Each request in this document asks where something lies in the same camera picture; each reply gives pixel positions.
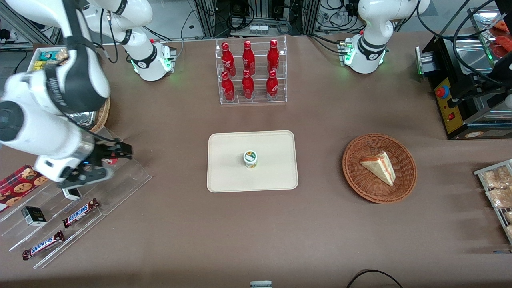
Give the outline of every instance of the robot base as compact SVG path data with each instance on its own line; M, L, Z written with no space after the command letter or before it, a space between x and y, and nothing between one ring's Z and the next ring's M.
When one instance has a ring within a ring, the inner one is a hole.
M339 60L342 66L348 66L357 73L370 74L377 70L377 67L384 61L385 51L373 60L368 60L366 56L359 50L357 42L361 35L356 35L353 38L345 40L345 46L338 45L339 52L346 52L347 55L340 55Z
M157 48L157 57L153 62L150 63L149 67L142 68L135 65L132 61L132 65L135 72L146 81L156 81L165 76L167 73L174 72L174 66L176 64L176 50L170 49L169 46L161 43L153 44Z

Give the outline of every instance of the emergency stop button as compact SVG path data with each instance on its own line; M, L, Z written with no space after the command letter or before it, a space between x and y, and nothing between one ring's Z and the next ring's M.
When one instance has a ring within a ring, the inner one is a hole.
M446 99L450 94L450 88L446 85L443 85L436 89L436 96L441 99Z

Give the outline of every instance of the red cookie package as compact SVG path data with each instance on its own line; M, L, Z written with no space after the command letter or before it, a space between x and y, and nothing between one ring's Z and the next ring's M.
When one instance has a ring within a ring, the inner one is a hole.
M0 213L46 181L48 178L34 171L29 165L24 165L7 178L0 180Z

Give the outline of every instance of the red button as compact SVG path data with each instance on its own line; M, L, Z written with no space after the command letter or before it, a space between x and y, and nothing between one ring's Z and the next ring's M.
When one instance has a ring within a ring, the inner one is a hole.
M446 89L444 87L437 88L436 96L441 98L446 95Z

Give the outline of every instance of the yellow control panel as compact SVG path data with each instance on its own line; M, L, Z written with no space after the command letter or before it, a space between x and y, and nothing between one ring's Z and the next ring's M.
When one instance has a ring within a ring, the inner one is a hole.
M437 104L443 118L444 126L446 127L446 131L448 131L448 133L454 132L464 124L462 121L462 116L460 115L459 108L448 107L448 100L452 99L450 87L450 82L448 81L448 78L446 78L434 90L436 93Z

